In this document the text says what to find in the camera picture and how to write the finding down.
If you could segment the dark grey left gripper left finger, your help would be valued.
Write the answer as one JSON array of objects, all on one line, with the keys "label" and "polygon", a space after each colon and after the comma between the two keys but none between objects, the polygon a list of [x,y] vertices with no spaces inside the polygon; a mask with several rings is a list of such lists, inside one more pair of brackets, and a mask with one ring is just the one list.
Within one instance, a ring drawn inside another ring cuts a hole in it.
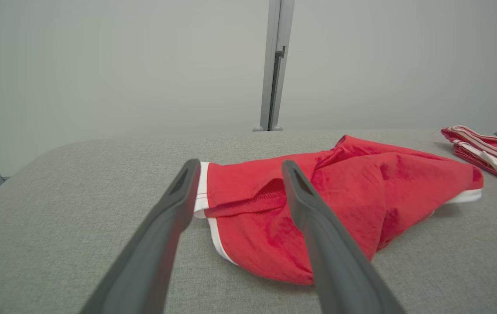
[{"label": "dark grey left gripper left finger", "polygon": [[201,163],[184,163],[128,241],[83,314],[161,314],[180,234],[194,216]]}]

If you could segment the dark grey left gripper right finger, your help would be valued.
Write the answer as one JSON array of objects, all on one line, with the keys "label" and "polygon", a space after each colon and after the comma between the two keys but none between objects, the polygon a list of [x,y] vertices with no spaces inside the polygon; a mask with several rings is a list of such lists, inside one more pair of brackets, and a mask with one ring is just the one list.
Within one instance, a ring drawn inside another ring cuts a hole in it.
[{"label": "dark grey left gripper right finger", "polygon": [[404,308],[302,169],[282,163],[291,217],[304,235],[324,314],[403,314]]}]

